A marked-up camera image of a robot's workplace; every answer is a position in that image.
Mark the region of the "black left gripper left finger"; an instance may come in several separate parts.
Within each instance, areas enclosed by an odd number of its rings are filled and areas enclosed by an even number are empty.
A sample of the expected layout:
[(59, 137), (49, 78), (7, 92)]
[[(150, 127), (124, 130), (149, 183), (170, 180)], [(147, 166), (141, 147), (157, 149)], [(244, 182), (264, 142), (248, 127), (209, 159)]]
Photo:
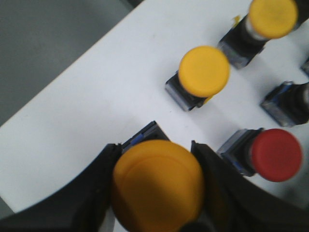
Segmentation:
[(111, 232), (112, 171), (122, 154), (108, 144), (78, 176), (37, 204), (0, 221), (2, 232)]

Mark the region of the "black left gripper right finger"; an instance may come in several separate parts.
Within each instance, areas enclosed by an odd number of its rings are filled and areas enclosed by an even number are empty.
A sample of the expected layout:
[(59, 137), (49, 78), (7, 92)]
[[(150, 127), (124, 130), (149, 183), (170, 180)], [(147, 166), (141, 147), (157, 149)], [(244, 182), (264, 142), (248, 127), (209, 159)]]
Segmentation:
[(309, 213), (262, 190), (206, 144), (191, 142), (204, 175), (204, 210), (217, 232), (307, 232)]

